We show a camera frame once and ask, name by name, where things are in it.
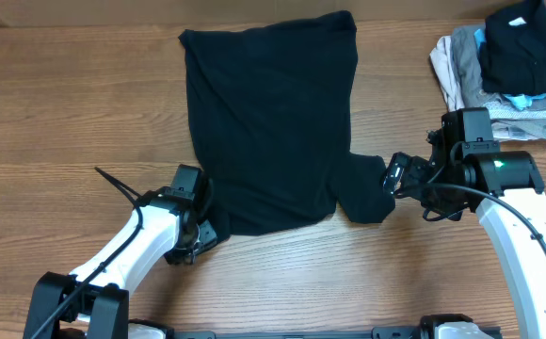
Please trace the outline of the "black t-shirt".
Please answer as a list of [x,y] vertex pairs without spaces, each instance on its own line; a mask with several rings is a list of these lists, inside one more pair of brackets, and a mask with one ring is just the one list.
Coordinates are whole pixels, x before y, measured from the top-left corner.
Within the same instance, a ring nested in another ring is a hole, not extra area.
[[361,224],[394,210],[383,159],[351,152],[356,34],[345,10],[181,34],[188,126],[214,187],[205,217],[219,240],[312,225],[337,209]]

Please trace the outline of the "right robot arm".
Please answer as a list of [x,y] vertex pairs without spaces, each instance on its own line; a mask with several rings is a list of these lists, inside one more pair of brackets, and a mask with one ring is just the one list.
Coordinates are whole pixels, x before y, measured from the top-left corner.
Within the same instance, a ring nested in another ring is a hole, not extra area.
[[532,155],[502,151],[485,108],[444,114],[427,141],[428,159],[393,155],[385,191],[419,202],[428,222],[475,213],[500,261],[521,337],[546,338],[546,194]]

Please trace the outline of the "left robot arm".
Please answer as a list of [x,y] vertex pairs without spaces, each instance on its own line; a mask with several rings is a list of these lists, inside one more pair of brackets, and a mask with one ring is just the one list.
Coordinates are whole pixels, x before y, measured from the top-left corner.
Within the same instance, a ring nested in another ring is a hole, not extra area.
[[174,330],[129,316],[130,299],[159,259],[194,263],[217,243],[206,219],[213,181],[181,165],[169,186],[140,194],[104,178],[132,204],[123,228],[90,260],[67,275],[45,273],[36,283],[24,327],[26,338],[171,338]]

